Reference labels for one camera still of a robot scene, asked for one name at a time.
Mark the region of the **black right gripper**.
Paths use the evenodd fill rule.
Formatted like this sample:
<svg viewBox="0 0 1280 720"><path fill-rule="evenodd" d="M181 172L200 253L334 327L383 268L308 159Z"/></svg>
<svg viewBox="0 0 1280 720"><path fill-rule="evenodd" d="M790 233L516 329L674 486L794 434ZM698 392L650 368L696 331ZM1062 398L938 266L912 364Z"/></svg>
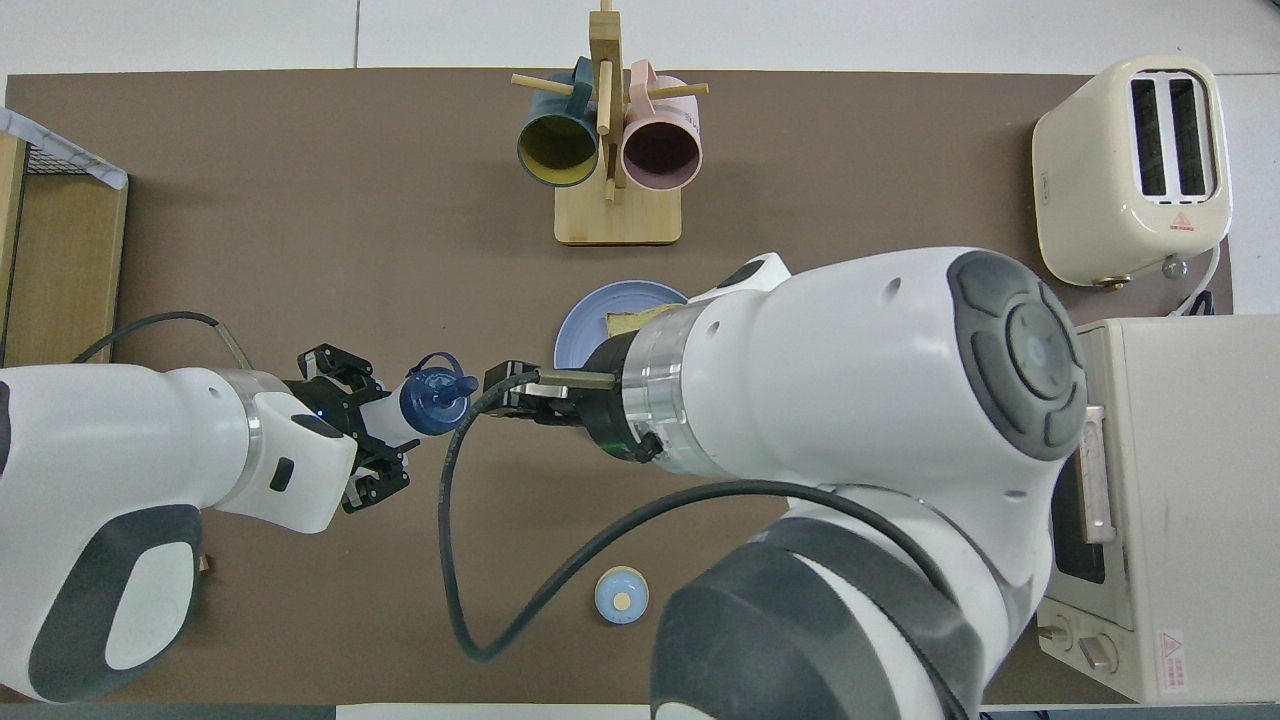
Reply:
<svg viewBox="0 0 1280 720"><path fill-rule="evenodd" d="M608 389L582 389L580 414L567 398L536 395L507 395L495 407L495 416L535 421L545 427L582 427L598 448L617 459L650 459L652 450L644 439L637 439L630 425L622 398L621 378L625 361L637 332L616 334L600 343L582 365L585 372L607 373L614 379ZM527 393L530 384L540 379L541 369L531 363L498 363L486 370L486 389L493 389L512 377L532 373L525 380L507 389Z"/></svg>

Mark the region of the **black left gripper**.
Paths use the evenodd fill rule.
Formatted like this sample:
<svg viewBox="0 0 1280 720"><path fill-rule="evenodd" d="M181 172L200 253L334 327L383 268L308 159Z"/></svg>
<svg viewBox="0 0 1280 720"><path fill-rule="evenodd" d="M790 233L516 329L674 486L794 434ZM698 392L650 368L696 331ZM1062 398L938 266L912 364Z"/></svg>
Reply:
<svg viewBox="0 0 1280 720"><path fill-rule="evenodd" d="M406 488L411 479L404 455L411 442L389 446L371 439L360 409L387 396L372 364L334 345L321 343L297 356L305 380L284 380L294 397L329 427L357 442L352 474L343 493L343 511L369 509Z"/></svg>

